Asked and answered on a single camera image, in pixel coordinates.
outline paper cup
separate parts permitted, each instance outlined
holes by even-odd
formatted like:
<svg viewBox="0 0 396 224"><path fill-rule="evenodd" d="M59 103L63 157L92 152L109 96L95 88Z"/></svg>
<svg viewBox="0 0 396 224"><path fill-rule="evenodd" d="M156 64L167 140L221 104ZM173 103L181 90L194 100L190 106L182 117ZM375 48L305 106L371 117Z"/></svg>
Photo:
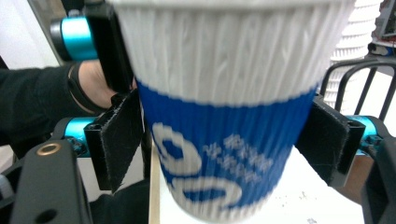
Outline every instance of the paper cup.
<svg viewBox="0 0 396 224"><path fill-rule="evenodd" d="M213 222L259 211L353 1L114 3L175 201Z"/></svg>

